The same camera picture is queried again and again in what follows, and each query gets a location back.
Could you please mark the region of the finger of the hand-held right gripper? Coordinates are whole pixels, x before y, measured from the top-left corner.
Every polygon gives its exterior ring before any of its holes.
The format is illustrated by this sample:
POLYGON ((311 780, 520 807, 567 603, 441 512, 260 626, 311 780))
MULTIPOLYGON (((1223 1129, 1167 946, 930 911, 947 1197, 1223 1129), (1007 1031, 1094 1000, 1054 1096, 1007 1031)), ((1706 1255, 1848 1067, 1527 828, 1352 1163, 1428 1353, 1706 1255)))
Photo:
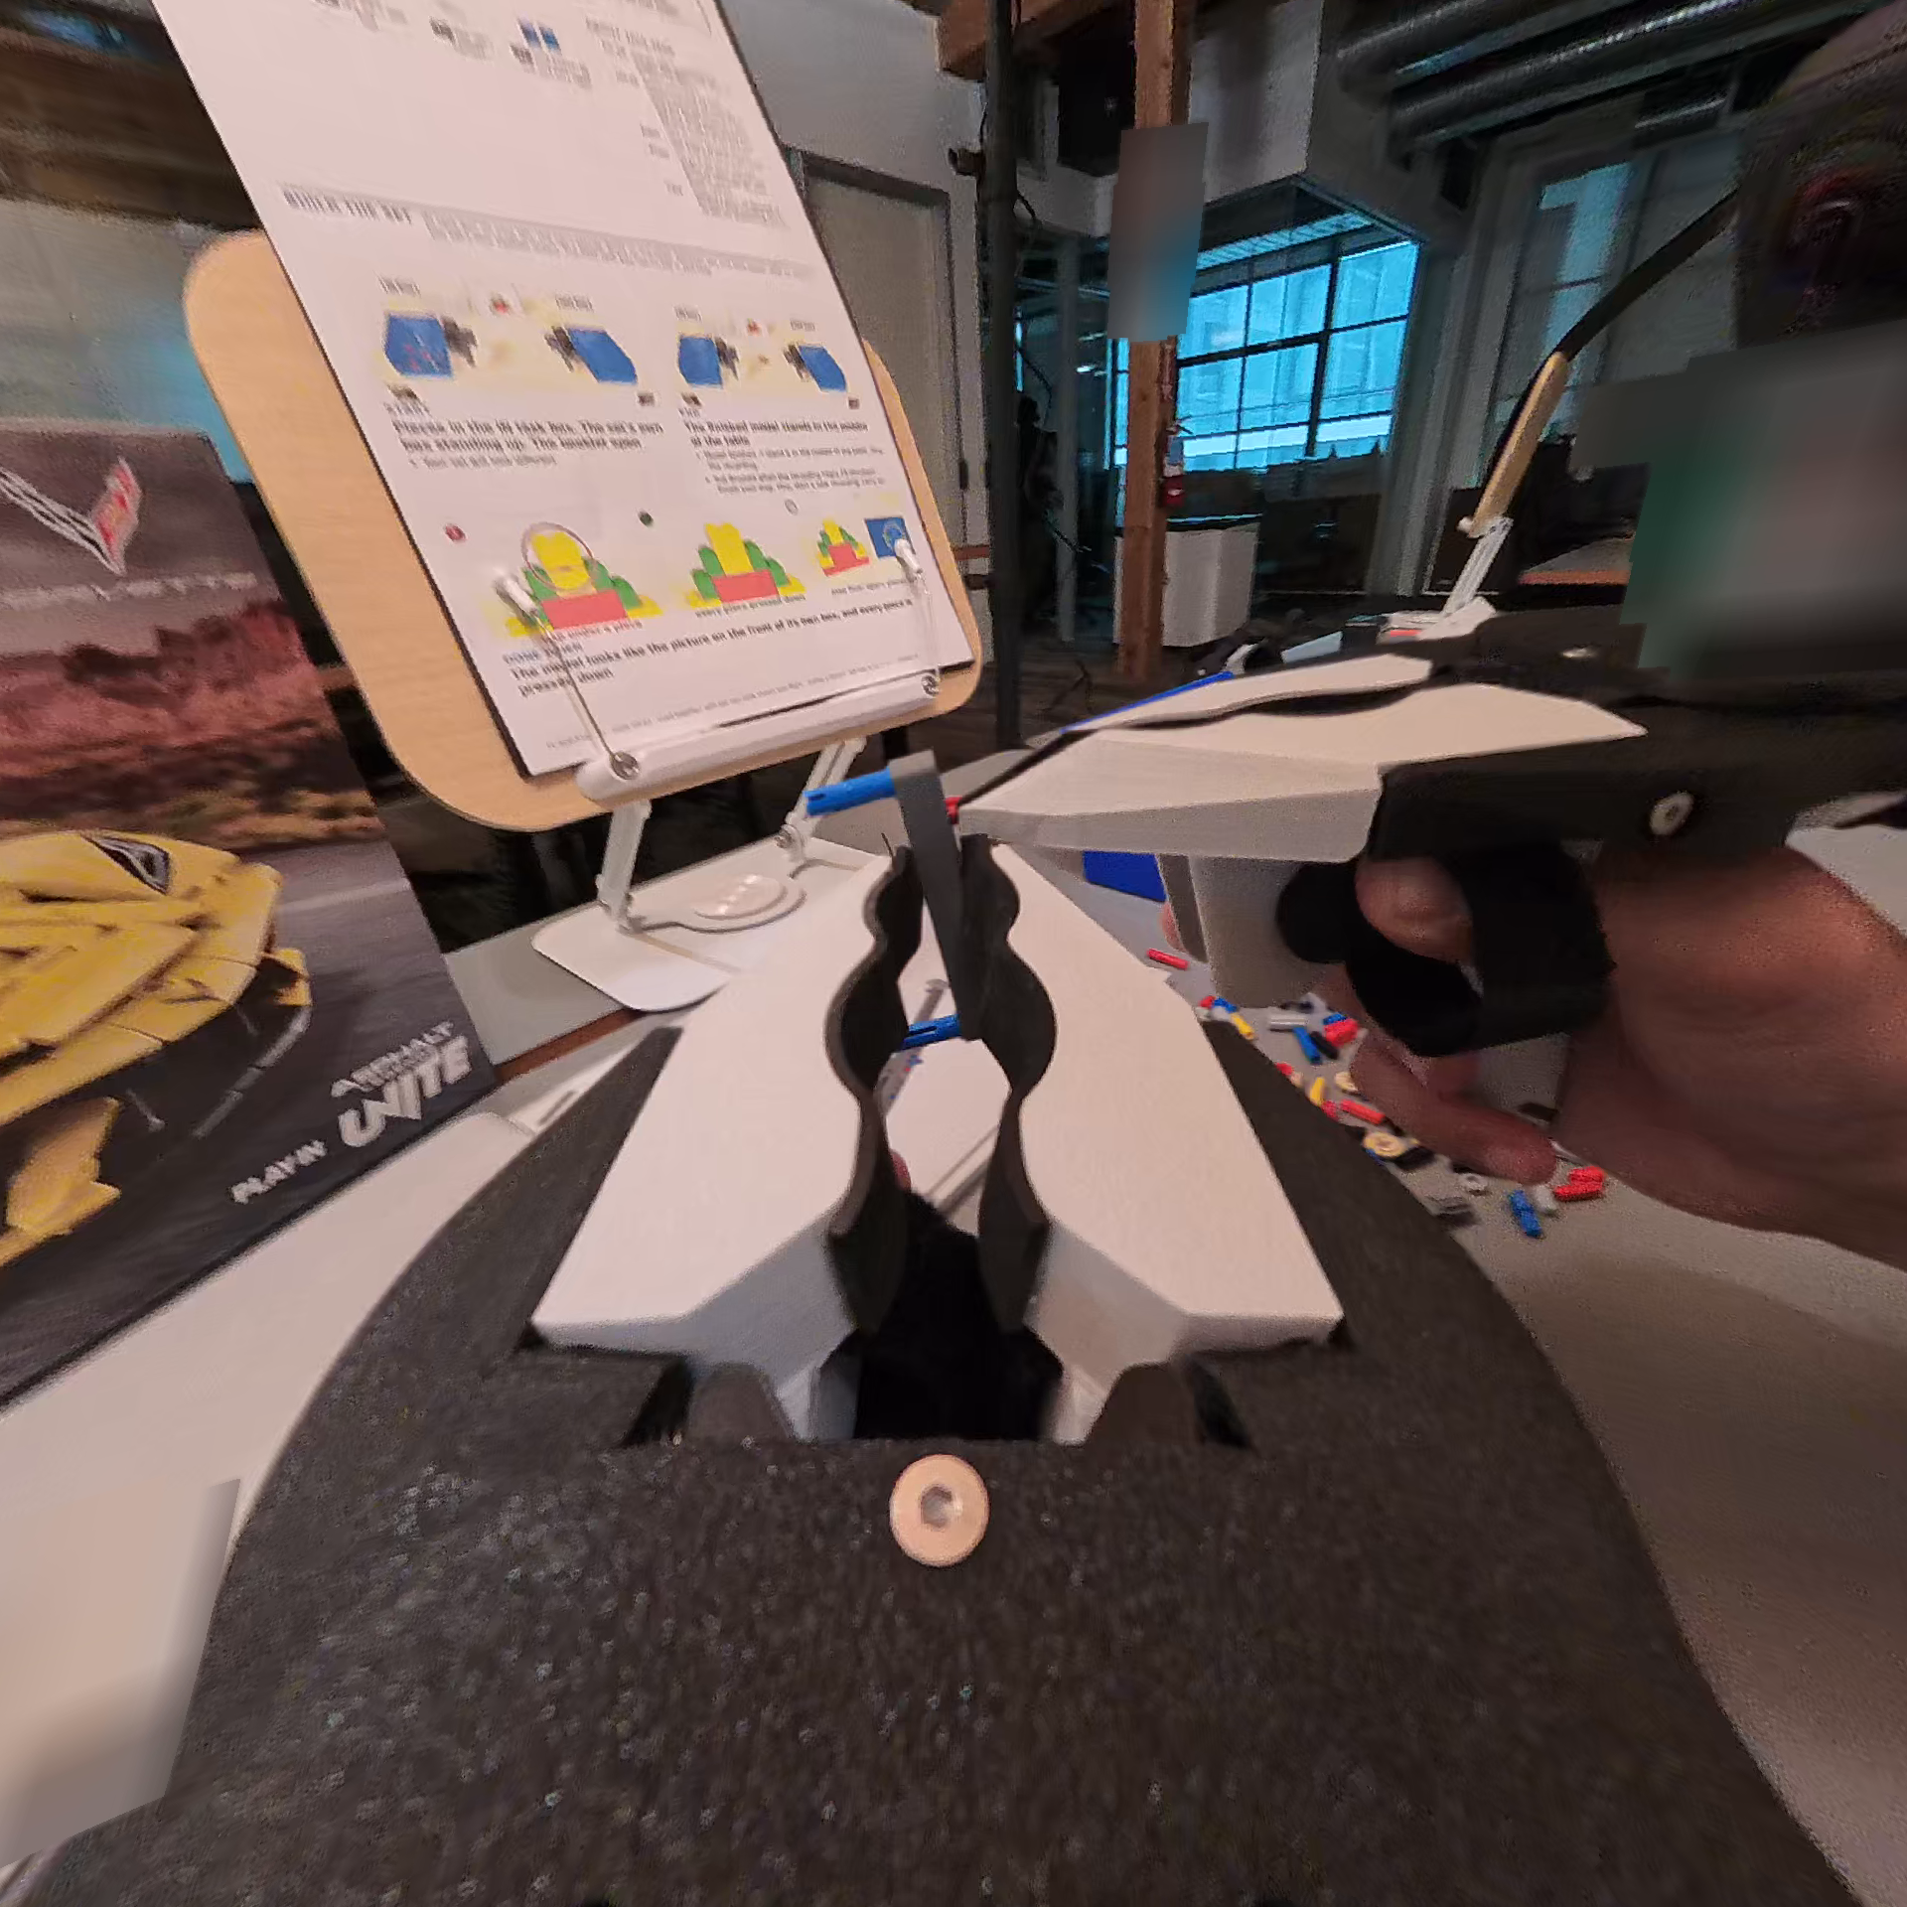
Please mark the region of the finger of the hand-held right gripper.
POLYGON ((1084 731, 964 797, 959 827, 1015 847, 1339 865, 1367 847, 1386 771, 1638 735, 1602 709, 1493 684, 1412 684, 1334 713, 1275 699, 1084 731))
POLYGON ((1432 674, 1434 665, 1428 657, 1398 651, 1358 651, 1257 674, 1215 674, 1045 734, 1028 749, 1056 749, 1104 731, 1202 727, 1250 713, 1350 713, 1408 696, 1429 684, 1432 674))

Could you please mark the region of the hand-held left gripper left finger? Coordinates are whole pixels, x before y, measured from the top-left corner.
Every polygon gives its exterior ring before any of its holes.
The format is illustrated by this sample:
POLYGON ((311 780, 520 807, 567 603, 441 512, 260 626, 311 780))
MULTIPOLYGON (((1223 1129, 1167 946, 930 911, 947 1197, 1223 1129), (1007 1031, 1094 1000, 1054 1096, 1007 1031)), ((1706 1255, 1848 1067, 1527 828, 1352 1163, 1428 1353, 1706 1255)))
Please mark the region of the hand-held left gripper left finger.
POLYGON ((795 920, 678 1031, 530 1324, 558 1349, 755 1374, 796 1434, 847 1434, 831 1360, 885 1324, 909 1203, 877 1100, 921 940, 908 848, 795 920))

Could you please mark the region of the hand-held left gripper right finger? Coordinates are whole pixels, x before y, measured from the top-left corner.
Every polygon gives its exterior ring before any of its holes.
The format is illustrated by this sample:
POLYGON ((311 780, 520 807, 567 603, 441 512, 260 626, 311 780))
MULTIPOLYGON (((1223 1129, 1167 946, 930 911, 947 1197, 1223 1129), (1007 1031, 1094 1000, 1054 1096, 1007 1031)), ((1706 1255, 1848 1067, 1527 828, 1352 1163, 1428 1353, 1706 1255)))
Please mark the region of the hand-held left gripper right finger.
POLYGON ((970 839, 962 1007, 1007 1099, 981 1275, 1058 1361, 1045 1434, 1084 1434, 1122 1375, 1318 1344, 1343 1318, 1210 1028, 1016 852, 970 839))

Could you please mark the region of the dark grey lego beam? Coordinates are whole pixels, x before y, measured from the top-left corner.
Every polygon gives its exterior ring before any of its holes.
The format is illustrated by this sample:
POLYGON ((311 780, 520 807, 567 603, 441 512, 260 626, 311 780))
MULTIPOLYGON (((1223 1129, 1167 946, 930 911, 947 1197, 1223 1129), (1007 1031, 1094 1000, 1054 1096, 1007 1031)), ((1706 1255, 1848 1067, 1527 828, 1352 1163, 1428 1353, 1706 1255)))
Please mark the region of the dark grey lego beam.
POLYGON ((947 811, 947 788, 930 751, 903 754, 882 769, 848 777, 853 744, 822 754, 795 814, 827 820, 892 799, 917 872, 921 905, 934 928, 951 998, 956 1035, 975 1041, 983 1012, 981 953, 966 916, 964 862, 958 821, 947 811))

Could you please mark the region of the pile of mixed lego pins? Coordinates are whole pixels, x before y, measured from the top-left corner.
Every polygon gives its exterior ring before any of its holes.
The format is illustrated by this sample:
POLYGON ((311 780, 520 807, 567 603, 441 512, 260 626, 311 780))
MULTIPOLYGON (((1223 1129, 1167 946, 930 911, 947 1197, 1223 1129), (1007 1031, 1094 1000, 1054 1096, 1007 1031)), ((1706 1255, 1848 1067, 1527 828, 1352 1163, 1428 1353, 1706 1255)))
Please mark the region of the pile of mixed lego pins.
POLYGON ((1476 1171, 1426 1147, 1365 1094, 1350 1064, 1362 1035, 1345 1014, 1314 1003, 1249 1012, 1213 991, 1202 966, 1171 946, 1149 944, 1140 957, 1180 993, 1196 1020, 1236 1033, 1267 1057, 1320 1118, 1345 1133, 1362 1156, 1375 1160, 1445 1231, 1467 1231, 1493 1215, 1512 1235, 1544 1240, 1563 1211, 1591 1208, 1611 1192, 1600 1166, 1567 1151, 1552 1151, 1552 1169, 1535 1186, 1476 1171))

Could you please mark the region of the lego set box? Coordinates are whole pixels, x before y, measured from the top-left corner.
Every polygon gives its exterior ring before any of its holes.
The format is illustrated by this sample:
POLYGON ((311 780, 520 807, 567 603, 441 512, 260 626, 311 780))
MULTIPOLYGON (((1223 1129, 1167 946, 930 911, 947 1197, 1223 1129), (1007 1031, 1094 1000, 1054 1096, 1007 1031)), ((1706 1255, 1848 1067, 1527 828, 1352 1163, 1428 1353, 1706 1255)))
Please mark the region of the lego set box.
POLYGON ((215 447, 3 426, 3 1393, 492 1067, 215 447))

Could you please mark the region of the person's right hand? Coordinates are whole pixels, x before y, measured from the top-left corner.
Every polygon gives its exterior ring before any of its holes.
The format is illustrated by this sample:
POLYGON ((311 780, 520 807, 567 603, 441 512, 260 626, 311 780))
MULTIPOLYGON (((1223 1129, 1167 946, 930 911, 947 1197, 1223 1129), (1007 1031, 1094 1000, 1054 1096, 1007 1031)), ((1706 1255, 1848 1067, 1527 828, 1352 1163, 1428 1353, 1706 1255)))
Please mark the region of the person's right hand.
POLYGON ((1794 848, 1732 865, 1604 855, 1602 1017, 1571 1043, 1556 1116, 1492 1107, 1476 1057, 1413 1056, 1342 971, 1323 997, 1367 1025, 1350 1073, 1437 1154, 1547 1178, 1559 1142, 1642 1197, 1905 1267, 1905 941, 1794 848))

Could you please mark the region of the blue plastic bin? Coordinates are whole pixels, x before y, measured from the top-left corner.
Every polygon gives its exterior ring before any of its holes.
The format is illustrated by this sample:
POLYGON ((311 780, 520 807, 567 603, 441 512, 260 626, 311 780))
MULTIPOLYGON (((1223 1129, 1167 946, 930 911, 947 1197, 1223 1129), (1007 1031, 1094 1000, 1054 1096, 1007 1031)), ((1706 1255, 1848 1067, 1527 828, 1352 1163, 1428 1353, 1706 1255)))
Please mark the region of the blue plastic bin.
POLYGON ((1089 882, 1165 899, 1155 855, 1191 852, 1191 818, 1235 804, 1247 782, 1223 763, 1222 724, 1104 731, 1045 749, 1016 786, 1037 844, 1080 853, 1089 882))

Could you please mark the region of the white cabinet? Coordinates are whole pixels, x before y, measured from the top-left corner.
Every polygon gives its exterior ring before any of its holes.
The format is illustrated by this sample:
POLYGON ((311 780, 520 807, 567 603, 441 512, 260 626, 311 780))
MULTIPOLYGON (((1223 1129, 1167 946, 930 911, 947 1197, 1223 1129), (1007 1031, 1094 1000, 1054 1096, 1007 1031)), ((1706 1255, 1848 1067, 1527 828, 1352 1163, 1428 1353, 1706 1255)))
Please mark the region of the white cabinet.
POLYGON ((1200 651, 1250 614, 1257 514, 1171 520, 1165 531, 1159 645, 1200 651))

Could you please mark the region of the wooden document stand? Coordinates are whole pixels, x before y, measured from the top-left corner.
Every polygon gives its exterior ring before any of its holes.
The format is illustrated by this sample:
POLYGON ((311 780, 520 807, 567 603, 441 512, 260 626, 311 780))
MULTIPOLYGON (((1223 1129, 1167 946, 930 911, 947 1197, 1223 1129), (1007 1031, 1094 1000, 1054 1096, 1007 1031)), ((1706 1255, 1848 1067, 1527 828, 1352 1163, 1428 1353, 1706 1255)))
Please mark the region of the wooden document stand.
POLYGON ((1492 563, 1510 538, 1517 494, 1535 461, 1535 450, 1556 412, 1579 351, 1579 344, 1552 349, 1510 417, 1476 506, 1460 521, 1462 535, 1469 541, 1469 555, 1443 600, 1445 613, 1460 613, 1483 594, 1492 563))
POLYGON ((839 888, 856 855, 815 847, 818 821, 795 814, 818 760, 958 709, 978 678, 983 643, 932 486, 853 317, 903 468, 928 486, 928 543, 966 656, 906 721, 836 729, 804 747, 785 738, 657 782, 638 779, 623 754, 539 777, 512 760, 266 232, 257 245, 230 241, 206 257, 185 320, 257 488, 402 769, 487 827, 608 820, 594 899, 534 928, 530 948, 619 1007, 694 1005, 839 888))

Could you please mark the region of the open instruction booklet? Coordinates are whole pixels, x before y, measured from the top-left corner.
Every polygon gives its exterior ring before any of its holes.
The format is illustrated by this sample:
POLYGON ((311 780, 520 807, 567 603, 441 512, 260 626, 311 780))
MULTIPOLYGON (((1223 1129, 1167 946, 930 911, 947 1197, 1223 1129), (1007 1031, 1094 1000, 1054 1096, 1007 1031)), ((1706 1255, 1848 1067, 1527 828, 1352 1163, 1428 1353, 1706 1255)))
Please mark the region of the open instruction booklet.
POLYGON ((3 1417, 4 1521, 140 1485, 239 1485, 248 1508, 392 1280, 642 1040, 642 1025, 495 1090, 3 1417))

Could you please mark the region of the printed instruction sheet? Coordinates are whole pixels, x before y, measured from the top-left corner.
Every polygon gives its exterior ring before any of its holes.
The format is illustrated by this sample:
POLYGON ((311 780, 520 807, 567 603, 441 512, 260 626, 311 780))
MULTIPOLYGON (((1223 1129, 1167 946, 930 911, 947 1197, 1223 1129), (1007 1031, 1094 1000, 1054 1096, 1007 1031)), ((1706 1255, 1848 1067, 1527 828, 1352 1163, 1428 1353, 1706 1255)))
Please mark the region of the printed instruction sheet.
POLYGON ((719 5, 156 14, 527 773, 928 706, 930 489, 719 5))

